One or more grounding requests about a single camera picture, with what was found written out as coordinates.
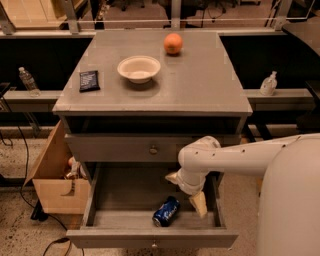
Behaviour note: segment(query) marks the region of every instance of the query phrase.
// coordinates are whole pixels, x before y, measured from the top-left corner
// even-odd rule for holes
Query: white robot
[[[320,255],[320,134],[221,148],[210,136],[179,153],[181,169],[166,179],[190,195],[200,217],[210,171],[263,176],[257,256]]]

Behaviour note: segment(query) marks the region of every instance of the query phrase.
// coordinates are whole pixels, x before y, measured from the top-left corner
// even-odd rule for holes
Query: gray drawer front
[[[177,162],[180,149],[191,137],[111,137],[90,134],[66,135],[81,162]]]
[[[229,230],[161,229],[167,230],[158,230],[153,235],[140,230],[69,230],[67,236],[78,248],[231,248],[238,236]]]

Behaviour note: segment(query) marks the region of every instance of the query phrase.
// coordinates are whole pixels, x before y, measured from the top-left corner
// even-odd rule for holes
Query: cabinet top
[[[167,30],[97,32],[83,54],[53,111],[59,115],[197,113],[248,116],[250,104],[216,32],[177,31],[179,55],[166,54]],[[125,58],[145,55],[161,63],[146,84],[133,84],[117,72]],[[99,91],[79,92],[80,73],[98,71]]]

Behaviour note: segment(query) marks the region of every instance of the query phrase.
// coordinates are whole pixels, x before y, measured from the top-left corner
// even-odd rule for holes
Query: plastic bottle
[[[40,96],[41,92],[33,78],[33,76],[24,67],[19,68],[19,77],[30,93],[31,97]]]
[[[276,79],[276,71],[272,71],[272,74],[263,80],[261,87],[260,87],[260,93],[265,96],[271,96],[274,93],[274,90],[277,86],[277,79]]]

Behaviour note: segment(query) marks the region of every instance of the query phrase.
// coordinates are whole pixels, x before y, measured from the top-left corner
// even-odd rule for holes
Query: cardboard box
[[[90,184],[85,179],[62,178],[64,171],[68,169],[68,159],[72,156],[64,135],[60,121],[50,133],[25,184],[32,179],[45,213],[83,214]]]

